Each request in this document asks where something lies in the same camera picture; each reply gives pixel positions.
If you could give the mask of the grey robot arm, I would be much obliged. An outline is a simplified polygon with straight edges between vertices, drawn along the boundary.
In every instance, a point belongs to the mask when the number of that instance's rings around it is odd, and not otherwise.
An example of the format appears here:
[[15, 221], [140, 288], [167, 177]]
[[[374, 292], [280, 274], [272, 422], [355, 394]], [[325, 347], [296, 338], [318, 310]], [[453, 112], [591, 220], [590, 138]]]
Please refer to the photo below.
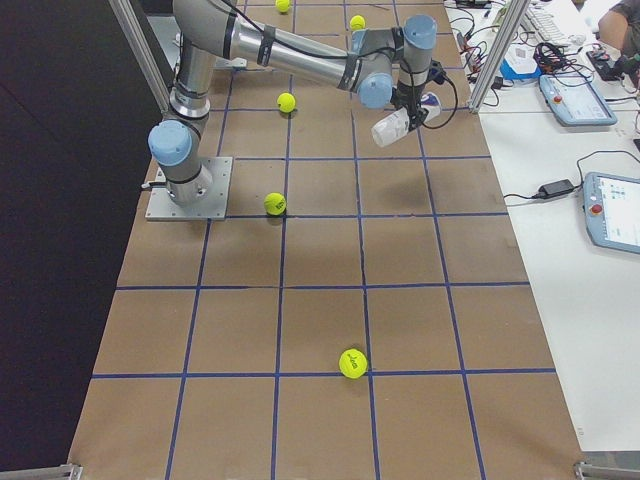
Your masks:
[[400, 27], [364, 28], [344, 51], [257, 23], [233, 1], [176, 1], [180, 55], [169, 91], [169, 112], [149, 133], [148, 145], [162, 176], [156, 198], [173, 207], [171, 219], [218, 219], [226, 213], [231, 160], [199, 155], [216, 59], [244, 58], [354, 93], [369, 109], [393, 106], [372, 128], [380, 147], [390, 145], [441, 113], [424, 90], [448, 77], [432, 57], [437, 24], [414, 15]]

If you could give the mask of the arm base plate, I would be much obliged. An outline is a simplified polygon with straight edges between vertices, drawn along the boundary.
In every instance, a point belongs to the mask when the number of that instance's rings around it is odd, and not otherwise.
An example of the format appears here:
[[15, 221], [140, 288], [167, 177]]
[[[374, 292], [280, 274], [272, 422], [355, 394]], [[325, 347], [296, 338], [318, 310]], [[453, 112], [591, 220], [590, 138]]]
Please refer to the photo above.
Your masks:
[[200, 157], [201, 170], [184, 184], [156, 169], [145, 217], [149, 221], [222, 221], [226, 218], [233, 158]]

